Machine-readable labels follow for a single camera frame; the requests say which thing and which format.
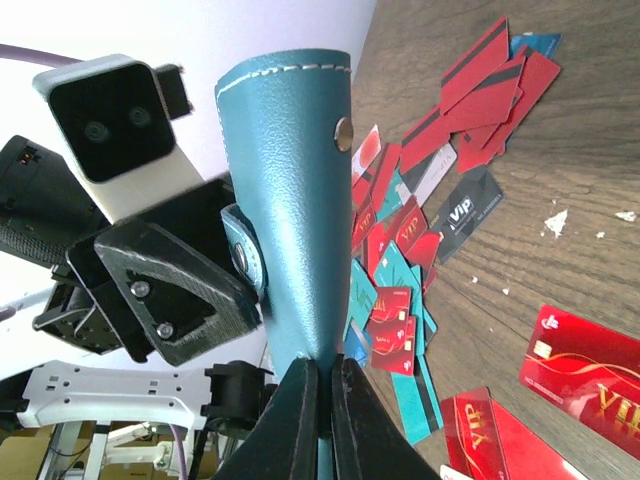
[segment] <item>screw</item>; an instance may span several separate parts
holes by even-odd
[[[167,340],[171,338],[174,331],[175,331],[175,328],[173,328],[173,325],[170,324],[169,322],[161,323],[160,325],[158,325],[158,328],[156,329],[156,333],[163,340]]]
[[[151,285],[147,282],[138,280],[131,284],[131,293],[136,298],[144,298],[149,295],[149,292],[151,292]]]

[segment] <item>metal bracket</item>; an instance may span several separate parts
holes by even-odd
[[[17,417],[25,428],[73,421],[172,423],[200,430],[211,401],[204,370],[144,372],[85,368],[50,362],[35,368]]]

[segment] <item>metal rivet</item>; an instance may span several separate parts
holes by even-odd
[[[244,253],[244,248],[242,248],[242,245],[236,243],[233,246],[233,254],[236,258],[238,268],[240,268],[242,273],[247,273],[249,266],[247,265],[247,255]]]
[[[175,332],[175,328],[173,328],[173,325],[169,322],[161,323],[156,329],[156,333],[163,340],[171,338],[173,336],[173,332]]]
[[[144,298],[151,292],[151,285],[147,282],[138,280],[131,284],[131,293],[136,298]]]
[[[353,125],[347,117],[342,117],[336,123],[336,130],[333,133],[333,141],[341,152],[348,152],[353,143]]]

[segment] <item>camera lens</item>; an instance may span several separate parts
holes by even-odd
[[[103,143],[109,138],[109,130],[100,122],[89,122],[84,127],[84,134],[95,143]]]
[[[136,127],[146,127],[151,123],[151,114],[142,107],[133,107],[129,110],[129,120]]]

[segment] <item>card chip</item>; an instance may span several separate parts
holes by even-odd
[[[551,345],[547,345],[546,343],[538,340],[533,347],[533,353],[545,360],[549,360],[549,357],[551,356]]]

